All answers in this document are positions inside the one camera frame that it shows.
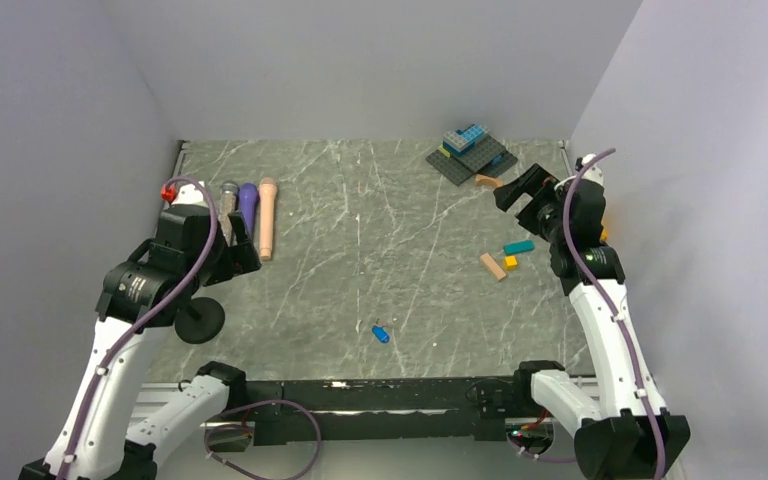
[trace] yellow cube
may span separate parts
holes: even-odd
[[[505,257],[505,270],[514,270],[516,269],[517,263],[516,263],[516,257],[513,255],[508,255]]]

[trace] white wall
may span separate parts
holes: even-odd
[[[566,139],[640,0],[103,3],[187,139]]]
[[[0,1],[0,479],[42,457],[175,136],[96,0]]]
[[[768,2],[646,0],[572,136],[691,479],[768,478]]]

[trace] purple microphone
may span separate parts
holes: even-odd
[[[243,220],[246,222],[246,228],[249,230],[249,237],[254,242],[254,215],[257,211],[257,202],[260,195],[257,193],[257,185],[253,183],[244,183],[240,187],[240,212],[243,214]]]

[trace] yellow lego brick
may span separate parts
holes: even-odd
[[[505,270],[514,270],[516,269],[517,263],[516,263],[516,257],[513,255],[508,255],[505,257]]]

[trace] marble surface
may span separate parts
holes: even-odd
[[[556,141],[504,141],[520,162],[566,169]],[[531,238],[490,189],[456,187],[426,161],[438,140],[243,141],[185,145],[181,173],[278,180],[274,258],[202,289],[225,328],[191,346],[174,334],[149,381],[191,377],[209,360],[257,380],[509,375],[522,360],[592,374],[584,333],[549,268],[547,245],[496,282],[478,257]],[[390,342],[371,333],[378,321]]]

